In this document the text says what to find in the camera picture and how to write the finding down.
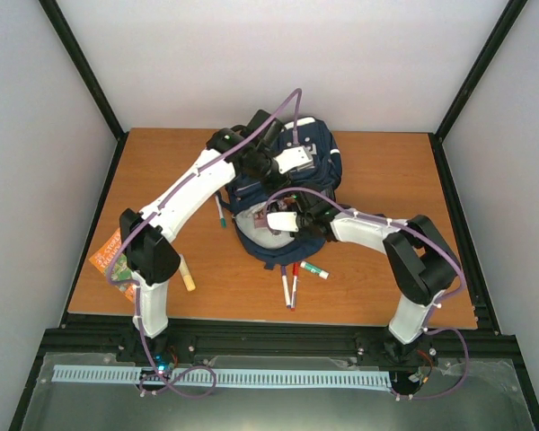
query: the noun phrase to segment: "orange wooden surface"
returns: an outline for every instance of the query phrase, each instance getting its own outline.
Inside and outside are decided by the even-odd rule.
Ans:
[[[139,209],[162,194],[195,162],[212,133],[132,129],[88,257],[117,229],[121,212]],[[343,161],[339,202],[393,218],[429,216],[456,250],[427,135],[334,135]],[[181,229],[174,248],[186,258],[197,290],[188,293],[180,274],[173,276],[167,306],[171,317],[386,325],[400,297],[385,255],[355,244],[327,243],[308,261],[330,277],[323,280],[300,270],[297,308],[287,310],[279,272],[264,270],[245,252],[231,223],[220,227],[213,198]],[[86,261],[69,311],[132,314],[133,305]],[[476,328],[469,295],[447,301],[431,323]]]

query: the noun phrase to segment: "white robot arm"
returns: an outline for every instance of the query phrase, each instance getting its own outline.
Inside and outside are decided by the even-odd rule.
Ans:
[[[170,243],[198,208],[217,190],[233,180],[236,171],[247,171],[249,164],[253,165],[250,169],[258,169],[258,164],[266,163],[268,169],[263,173],[264,177],[268,178],[270,183],[277,181],[276,186],[281,187],[279,180],[282,177],[287,178],[288,171],[313,162],[312,156],[303,146],[288,148],[274,157],[251,148],[249,158],[245,160],[240,157],[235,157],[232,161],[220,160],[196,175],[199,167],[220,156],[221,152],[215,149],[220,141],[230,141],[229,145],[236,145],[240,138],[243,139],[230,129],[220,130],[208,143],[211,147],[203,150],[192,167],[162,196],[138,213],[128,209],[120,217],[121,235],[126,238],[137,225],[151,216],[148,225],[126,248],[132,277],[141,288],[140,310],[148,337],[155,337],[167,327],[168,280],[180,265],[180,258]],[[172,190],[183,181],[187,182],[169,197]]]

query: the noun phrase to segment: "purple cable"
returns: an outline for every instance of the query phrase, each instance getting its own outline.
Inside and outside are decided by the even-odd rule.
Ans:
[[[211,394],[214,391],[214,389],[216,388],[216,385],[217,385],[216,373],[211,368],[208,368],[208,367],[206,367],[204,365],[195,365],[195,366],[185,370],[183,373],[178,375],[171,382],[168,382],[168,379],[166,379],[162,374],[159,373],[158,368],[157,368],[157,366],[155,366],[154,359],[152,358],[152,354],[150,353],[150,349],[147,346],[147,342],[146,342],[146,335],[145,335],[146,332],[144,331],[144,324],[142,323],[142,316],[141,316],[141,310],[140,310],[140,308],[141,308],[140,307],[140,296],[141,295],[142,295],[141,294],[141,289],[140,289],[139,286],[137,286],[136,287],[136,296],[135,296],[136,303],[135,303],[134,307],[136,309],[136,316],[135,317],[137,318],[137,328],[138,328],[138,330],[140,332],[140,338],[142,340],[142,347],[144,348],[144,351],[146,352],[147,360],[150,363],[150,366],[152,367],[152,369],[154,370],[155,375],[157,375],[157,377],[165,385],[162,389],[160,389],[159,391],[156,391],[156,394],[161,393],[162,391],[165,391],[165,390],[169,389],[170,391],[174,391],[178,395],[181,395],[182,397],[188,398],[188,399],[191,399],[191,400],[198,400],[200,398],[207,397],[209,394]],[[207,370],[210,374],[212,374],[212,377],[214,378],[214,382],[212,383],[211,387],[208,388],[208,390],[205,391],[204,393],[202,393],[200,395],[190,395],[188,393],[184,393],[182,391],[179,391],[178,388],[173,386],[176,382],[178,382],[187,373],[190,373],[190,372],[192,372],[194,370],[199,370],[199,369]]]
[[[452,330],[455,334],[457,334],[457,337],[459,337],[459,340],[461,341],[461,345],[464,348],[464,358],[465,358],[465,369],[464,373],[461,375],[461,378],[459,381],[457,381],[456,384],[454,384],[451,388],[436,393],[435,395],[426,395],[424,397],[415,397],[413,396],[412,400],[417,401],[427,401],[427,400],[435,400],[437,398],[445,397],[446,395],[449,395],[452,392],[457,391],[459,388],[461,388],[461,385],[464,384],[465,379],[467,379],[467,375],[469,374],[469,349],[467,348],[467,343],[465,342],[463,334],[456,328],[439,328],[438,330],[428,330],[426,333],[428,335],[437,335],[439,332],[443,332],[444,330]],[[408,398],[408,395],[401,395],[400,393],[397,393],[393,389],[391,389],[391,393],[395,395],[396,397],[405,397]]]
[[[261,126],[259,126],[257,129],[255,129],[253,131],[253,133],[251,135],[249,135],[248,137],[246,137],[240,144],[236,145],[234,148],[231,148],[230,150],[226,151],[225,153],[223,154],[220,154],[218,157],[216,157],[215,159],[211,160],[210,162],[208,163],[205,163],[203,166],[200,166],[198,167],[198,175],[200,173],[202,173],[204,170],[206,170],[207,168],[209,168],[210,166],[214,165],[215,163],[218,163],[220,162],[221,160],[225,159],[228,155],[231,155],[237,151],[239,151],[240,149],[242,149],[244,146],[248,145],[259,133],[261,133],[261,131],[267,127],[271,121],[273,121],[282,111],[284,108],[286,108],[286,106],[291,102],[291,100],[297,96],[297,100],[296,100],[296,109],[294,111],[294,143],[296,145],[298,145],[299,143],[297,142],[297,118],[299,116],[299,105],[300,105],[300,101],[301,101],[301,97],[302,97],[302,90],[301,88],[296,88],[291,94],[289,94],[289,96],[281,103],[281,105],[279,105],[279,107],[276,109],[276,111],[271,114],[269,116],[268,119],[266,119],[262,124]],[[190,175],[188,175],[187,177],[183,178],[179,184],[177,184],[173,189],[172,191],[170,191],[170,193],[168,193],[168,195],[163,199],[163,201],[158,205],[158,209],[161,210],[165,207],[165,205],[168,203],[168,201],[185,185],[188,183],[188,181],[190,181],[193,177],[195,177],[195,174],[194,173],[191,173]],[[199,398],[203,398],[203,397],[206,397],[208,396],[213,390],[214,388],[216,387],[216,383],[217,383],[217,377],[216,377],[216,374],[209,368],[206,368],[206,367],[203,367],[203,366],[196,366],[196,367],[192,367],[188,370],[188,372],[190,370],[194,370],[194,369],[197,369],[197,368],[206,368],[210,373],[212,373],[212,375],[214,376],[214,383],[212,385],[212,387],[204,394],[202,395],[189,395],[189,394],[186,394],[186,393],[183,393],[181,391],[178,391],[176,388],[173,387],[173,384],[176,383],[183,375],[185,374],[180,374],[176,379],[174,379],[172,381],[172,383],[169,383],[167,381],[167,379],[165,379],[161,374],[158,373],[158,369],[157,367],[155,366],[155,362],[154,362],[154,359],[152,358],[152,354],[150,353],[150,349],[148,348],[147,346],[147,343],[146,343],[146,336],[145,336],[145,332],[144,332],[144,325],[143,325],[143,322],[142,322],[142,317],[141,317],[141,307],[140,307],[140,288],[139,288],[139,283],[137,282],[137,280],[133,279],[133,278],[130,278],[130,279],[127,279],[127,280],[114,280],[112,279],[111,277],[111,274],[114,270],[114,267],[116,266],[116,262],[118,261],[119,257],[123,254],[124,250],[129,246],[129,244],[132,242],[132,240],[136,237],[136,235],[138,235],[142,229],[144,229],[144,227],[146,227],[151,221],[152,219],[157,216],[157,213],[156,212],[153,212],[152,214],[150,214],[142,223],[140,223],[132,232],[130,235],[128,235],[128,237],[122,241],[122,244],[120,245],[118,251],[116,252],[116,254],[114,255],[114,257],[112,258],[112,260],[110,261],[110,265],[108,266],[108,269],[107,269],[107,273],[106,273],[106,279],[108,280],[108,282],[111,284],[111,285],[115,285],[115,286],[119,286],[121,284],[124,284],[124,283],[132,283],[136,286],[136,305],[135,305],[135,308],[136,308],[136,316],[137,316],[137,326],[138,326],[138,330],[139,330],[139,333],[140,333],[140,338],[142,340],[142,346],[144,347],[144,351],[146,352],[146,356],[147,356],[147,359],[148,359],[148,362],[150,363],[150,365],[152,366],[152,369],[154,370],[154,373],[158,376],[158,378],[163,382],[163,384],[165,385],[162,390],[165,390],[165,389],[169,389],[171,391],[174,391],[178,394],[180,394],[181,396],[185,397],[185,398],[191,398],[191,399],[199,399]]]
[[[296,145],[298,145],[299,143],[297,142],[297,117],[299,116],[299,104],[300,104],[300,101],[301,101],[301,98],[302,98],[302,89],[301,88],[296,88],[293,92],[291,92],[291,94],[289,94],[289,96],[281,103],[281,105],[278,106],[278,108],[275,110],[275,112],[273,114],[271,114],[268,117],[268,119],[266,119],[261,124],[261,126],[256,128],[253,131],[253,133],[251,135],[249,135],[248,137],[246,137],[240,144],[236,145],[234,148],[229,149],[225,153],[220,154],[218,157],[216,157],[215,159],[210,160],[209,162],[205,163],[203,166],[199,166],[198,167],[198,174],[202,173],[204,170],[206,170],[210,166],[213,166],[214,164],[216,164],[216,163],[220,162],[221,160],[225,159],[228,155],[231,155],[231,154],[233,154],[233,153],[235,153],[237,151],[240,151],[244,146],[248,145],[257,135],[259,135],[263,131],[264,128],[266,128],[271,123],[271,121],[273,121],[284,110],[284,108],[286,108],[286,106],[291,102],[291,100],[295,96],[297,96],[297,101],[296,101],[296,109],[294,111],[294,143]],[[173,197],[173,195],[175,195],[178,191],[180,191],[180,189],[185,184],[187,184],[188,181],[190,181],[194,177],[195,177],[194,173],[191,173],[187,177],[184,177],[180,181],[180,183],[177,184],[172,189],[172,191],[170,191],[170,193],[168,193],[168,195],[163,199],[163,201],[160,202],[160,204],[158,205],[158,209],[160,209],[160,210],[163,209],[166,206],[166,204],[170,201],[170,199]],[[114,257],[110,261],[110,265],[108,266],[107,273],[106,273],[106,279],[108,280],[108,283],[110,283],[111,285],[115,285],[115,286],[119,286],[119,285],[122,285],[124,283],[132,283],[132,284],[134,284],[136,286],[139,286],[139,283],[133,278],[118,281],[118,280],[114,280],[111,277],[111,274],[114,271],[114,267],[116,266],[116,262],[118,261],[119,257],[122,255],[124,250],[129,246],[129,244],[136,237],[136,235],[138,235],[140,233],[140,231],[142,229],[144,229],[144,227],[146,227],[155,216],[156,216],[156,213],[152,213],[151,215],[149,215],[146,220],[144,220],[142,223],[140,223],[136,227],[136,229],[134,229],[134,231],[132,231],[132,233],[130,235],[128,235],[128,238],[126,238],[124,241],[122,241],[122,244],[119,246],[118,252],[114,255]]]
[[[305,188],[305,187],[288,187],[286,189],[282,189],[282,190],[279,190],[279,191],[275,192],[273,195],[271,195],[268,198],[268,201],[266,202],[266,206],[264,208],[264,212],[265,212],[265,216],[266,216],[266,223],[267,223],[268,208],[270,207],[271,202],[273,202],[276,199],[276,197],[278,197],[280,195],[283,195],[285,193],[299,192],[299,191],[310,193],[310,194],[315,195],[315,196],[317,196],[319,198],[322,198],[323,200],[325,200],[326,202],[331,204],[334,208],[340,210],[342,213],[347,214],[349,216],[356,216],[357,218],[361,218],[363,220],[367,220],[368,222],[372,222],[372,223],[375,223],[375,224],[380,224],[380,225],[383,225],[383,226],[387,226],[389,224],[391,227],[395,227],[396,229],[402,229],[403,231],[409,233],[411,236],[414,236],[415,238],[419,239],[420,241],[425,242],[429,247],[431,247],[433,250],[435,250],[436,253],[439,256],[441,256],[449,265],[451,265],[451,268],[453,268],[453,271],[455,271],[455,273],[459,276],[459,280],[461,282],[459,287],[456,290],[454,290],[453,292],[449,292],[448,294],[444,294],[444,295],[440,296],[438,303],[441,303],[444,300],[446,300],[447,298],[450,298],[452,296],[455,296],[455,295],[459,294],[463,289],[465,289],[467,287],[467,282],[465,280],[464,272],[461,270],[461,268],[459,268],[459,265],[457,265],[455,260],[451,256],[449,256],[442,248],[440,248],[437,244],[435,244],[433,241],[431,241],[425,235],[423,235],[423,234],[421,234],[421,233],[419,233],[417,231],[414,231],[413,229],[411,229],[409,226],[407,226],[405,224],[401,224],[401,223],[395,222],[393,220],[390,221],[388,218],[381,217],[379,215],[370,215],[370,214],[365,214],[365,213],[361,213],[361,212],[357,212],[356,214],[354,214],[353,212],[349,211],[348,209],[345,209],[345,208],[341,207],[340,204],[338,204],[334,200],[328,198],[327,196],[324,196],[322,193],[320,193],[319,191],[316,191],[316,190],[308,189],[308,188]],[[432,312],[430,311],[428,313],[428,317],[423,322],[423,326],[426,326],[426,323],[427,323],[427,321],[429,321],[429,317],[430,317],[431,314],[432,314]]]
[[[464,272],[461,270],[461,268],[459,268],[459,265],[457,265],[457,263],[451,258],[451,256],[449,256],[443,249],[441,249],[437,244],[435,244],[433,241],[431,241],[425,235],[422,235],[421,233],[418,233],[417,231],[414,231],[413,229],[411,229],[409,226],[406,226],[405,224],[401,224],[401,223],[395,222],[395,221],[390,222],[389,219],[387,219],[385,217],[381,217],[379,215],[370,215],[370,214],[364,214],[364,213],[359,213],[359,212],[355,215],[353,212],[349,211],[348,209],[345,209],[345,208],[341,207],[334,200],[328,198],[327,196],[324,196],[319,191],[316,191],[316,190],[313,190],[313,189],[308,189],[308,188],[305,188],[305,187],[288,187],[286,189],[282,189],[280,191],[277,191],[276,193],[271,195],[268,198],[268,201],[266,202],[266,206],[264,208],[264,215],[266,216],[266,223],[267,223],[268,208],[270,207],[271,202],[273,202],[276,199],[276,197],[278,197],[280,195],[283,195],[283,194],[289,193],[289,192],[298,192],[298,191],[303,191],[303,192],[306,192],[306,193],[310,193],[312,195],[317,196],[318,198],[322,198],[323,200],[325,200],[326,202],[331,204],[334,208],[340,210],[342,213],[345,213],[345,214],[347,214],[349,216],[356,216],[356,217],[361,218],[363,220],[367,220],[368,222],[380,224],[380,225],[383,225],[383,226],[388,225],[388,223],[389,223],[390,226],[395,227],[397,229],[403,229],[405,232],[411,234],[415,238],[421,240],[422,242],[425,242],[429,247],[431,247],[433,250],[435,250],[437,252],[437,254],[439,254],[439,256],[441,256],[449,265],[451,265],[451,268],[453,268],[455,273],[459,276],[459,280],[461,282],[459,287],[456,290],[454,290],[453,292],[450,292],[448,294],[442,295],[439,298],[441,301],[443,301],[443,300],[445,300],[447,298],[450,298],[451,296],[459,294],[463,289],[466,288],[467,282],[465,280],[465,275],[464,275]],[[423,326],[427,326],[427,321],[429,320],[429,317],[431,316],[432,312],[433,312],[433,308],[429,311],[428,316],[426,317],[425,321],[423,322]],[[461,344],[462,344],[462,346],[464,348],[464,358],[465,358],[464,373],[461,376],[461,379],[459,379],[459,382],[457,382],[452,388],[450,388],[450,389],[448,389],[446,391],[443,391],[441,393],[435,394],[435,395],[428,395],[426,397],[412,398],[413,400],[434,400],[435,398],[440,398],[440,397],[443,397],[445,395],[448,395],[451,392],[456,391],[457,389],[459,389],[461,387],[461,385],[465,382],[465,379],[467,378],[467,374],[469,372],[469,350],[467,348],[467,343],[465,343],[463,334],[459,330],[457,330],[456,328],[440,328],[438,330],[428,330],[426,333],[428,335],[437,335],[439,332],[443,332],[444,330],[452,330],[455,334],[457,334],[457,337],[459,337],[459,339],[461,340]],[[392,389],[392,393],[394,395],[396,395],[396,396],[399,395],[393,389]]]

